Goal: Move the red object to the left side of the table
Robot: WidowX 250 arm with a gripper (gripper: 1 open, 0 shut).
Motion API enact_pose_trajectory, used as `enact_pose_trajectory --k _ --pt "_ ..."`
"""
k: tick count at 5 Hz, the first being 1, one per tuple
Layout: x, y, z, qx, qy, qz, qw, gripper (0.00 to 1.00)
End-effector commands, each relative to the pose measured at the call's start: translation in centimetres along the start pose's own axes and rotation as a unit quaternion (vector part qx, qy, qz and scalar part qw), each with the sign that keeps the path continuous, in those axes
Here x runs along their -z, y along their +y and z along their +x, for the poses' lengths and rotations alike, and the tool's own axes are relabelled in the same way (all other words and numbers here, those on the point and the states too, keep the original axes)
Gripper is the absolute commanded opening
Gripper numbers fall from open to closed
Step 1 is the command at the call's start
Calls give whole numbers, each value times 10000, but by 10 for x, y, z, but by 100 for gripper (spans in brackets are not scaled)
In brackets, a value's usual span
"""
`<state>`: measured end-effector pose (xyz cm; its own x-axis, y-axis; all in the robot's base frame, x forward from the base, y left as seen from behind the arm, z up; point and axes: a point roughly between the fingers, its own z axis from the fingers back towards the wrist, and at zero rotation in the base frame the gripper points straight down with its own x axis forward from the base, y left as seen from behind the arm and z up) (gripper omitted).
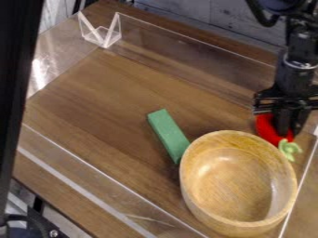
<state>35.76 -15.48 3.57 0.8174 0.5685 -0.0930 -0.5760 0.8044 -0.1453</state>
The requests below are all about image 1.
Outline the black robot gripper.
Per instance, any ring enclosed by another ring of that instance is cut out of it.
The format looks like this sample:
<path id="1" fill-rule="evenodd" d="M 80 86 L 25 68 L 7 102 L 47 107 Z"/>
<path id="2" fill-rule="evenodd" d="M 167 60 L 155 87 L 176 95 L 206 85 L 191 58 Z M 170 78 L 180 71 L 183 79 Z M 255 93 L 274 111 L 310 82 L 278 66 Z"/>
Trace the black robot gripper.
<path id="1" fill-rule="evenodd" d="M 289 54 L 282 52 L 274 85 L 254 95 L 254 114 L 274 112 L 274 127 L 281 137 L 289 133 L 290 122 L 297 136 L 309 119 L 310 110 L 318 110 L 318 85 L 313 83 L 317 69 L 318 63 L 290 60 Z"/>

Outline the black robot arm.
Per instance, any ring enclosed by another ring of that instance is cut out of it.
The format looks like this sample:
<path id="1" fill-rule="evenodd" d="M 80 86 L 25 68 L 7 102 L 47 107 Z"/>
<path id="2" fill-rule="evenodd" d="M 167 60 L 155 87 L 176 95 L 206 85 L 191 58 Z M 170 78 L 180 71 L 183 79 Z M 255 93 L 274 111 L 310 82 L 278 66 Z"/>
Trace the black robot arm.
<path id="1" fill-rule="evenodd" d="M 254 114 L 270 112 L 274 132 L 297 136 L 318 110 L 318 0 L 244 1 L 263 27 L 286 19 L 286 47 L 278 54 L 274 84 L 255 93 Z"/>

